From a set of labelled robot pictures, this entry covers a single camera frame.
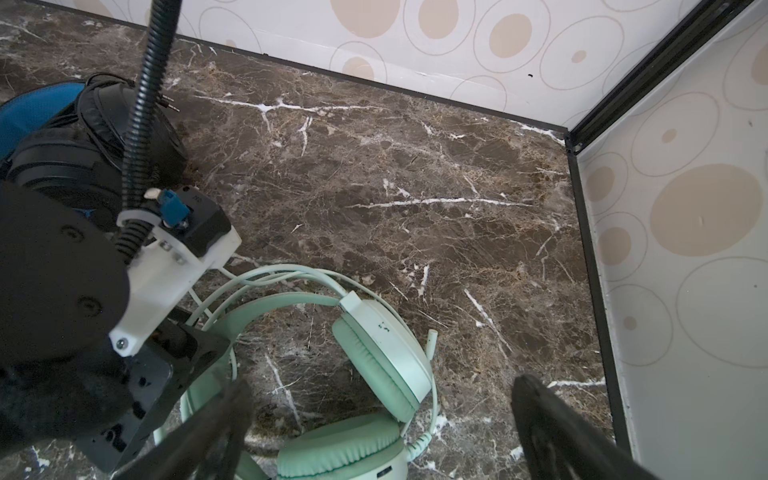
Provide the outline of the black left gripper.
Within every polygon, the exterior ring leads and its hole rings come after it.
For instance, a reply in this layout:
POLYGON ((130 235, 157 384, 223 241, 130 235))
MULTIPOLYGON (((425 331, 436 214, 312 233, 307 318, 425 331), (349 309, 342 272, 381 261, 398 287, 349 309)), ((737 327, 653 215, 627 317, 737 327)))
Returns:
POLYGON ((182 394, 229 348, 226 338, 186 325, 185 313, 173 308, 139 352, 125 360, 124 384, 132 401, 117 423, 75 441, 98 470, 112 473, 135 460, 182 394))

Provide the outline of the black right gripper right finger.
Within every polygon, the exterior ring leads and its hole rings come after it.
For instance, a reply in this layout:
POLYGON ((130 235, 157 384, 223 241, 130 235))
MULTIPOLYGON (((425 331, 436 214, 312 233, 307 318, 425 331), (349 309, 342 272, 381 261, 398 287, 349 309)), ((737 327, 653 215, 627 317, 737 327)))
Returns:
POLYGON ((653 479, 533 375, 515 378, 511 408, 533 479, 653 479))

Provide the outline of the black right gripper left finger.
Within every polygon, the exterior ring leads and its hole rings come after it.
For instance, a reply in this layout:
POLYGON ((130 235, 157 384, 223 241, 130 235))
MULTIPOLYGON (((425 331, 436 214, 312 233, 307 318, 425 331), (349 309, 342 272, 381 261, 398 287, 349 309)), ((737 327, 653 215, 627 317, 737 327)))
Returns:
POLYGON ((183 396, 184 422, 115 479, 253 479, 245 449, 253 391, 243 379, 202 379, 183 396))

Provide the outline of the mint green headphones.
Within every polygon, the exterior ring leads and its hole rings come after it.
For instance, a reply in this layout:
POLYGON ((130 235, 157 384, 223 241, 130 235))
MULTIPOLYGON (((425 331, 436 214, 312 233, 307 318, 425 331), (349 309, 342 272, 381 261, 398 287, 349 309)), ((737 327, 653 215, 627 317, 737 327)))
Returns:
POLYGON ((280 308, 317 304, 341 309, 332 332, 357 372, 385 407, 383 413, 348 418, 307 432, 278 453, 280 479, 404 479, 408 465, 432 440, 428 429, 409 444, 404 432, 426 396, 435 396, 431 358, 436 334, 421 346, 385 303, 350 292, 342 298, 281 293, 244 304, 205 331, 235 341, 255 320, 280 308))

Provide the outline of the black blue gaming headphones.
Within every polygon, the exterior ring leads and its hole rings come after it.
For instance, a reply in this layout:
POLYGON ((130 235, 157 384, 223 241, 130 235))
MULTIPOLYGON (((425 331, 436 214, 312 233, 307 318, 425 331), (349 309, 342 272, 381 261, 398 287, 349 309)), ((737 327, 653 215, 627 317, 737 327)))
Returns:
POLYGON ((97 225, 116 227, 136 84, 96 73, 20 94, 1 106, 1 178, 97 225))

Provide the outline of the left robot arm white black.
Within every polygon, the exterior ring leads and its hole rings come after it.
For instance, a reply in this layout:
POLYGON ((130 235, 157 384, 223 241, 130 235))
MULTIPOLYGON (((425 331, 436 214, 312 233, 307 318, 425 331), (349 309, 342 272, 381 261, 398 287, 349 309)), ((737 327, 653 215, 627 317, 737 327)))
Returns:
POLYGON ((219 359, 224 339, 160 307, 150 334, 121 356, 110 341, 129 306, 128 272, 80 214, 1 186, 1 453, 72 440, 120 479, 230 479, 235 445, 206 413, 145 449, 183 391, 219 359))

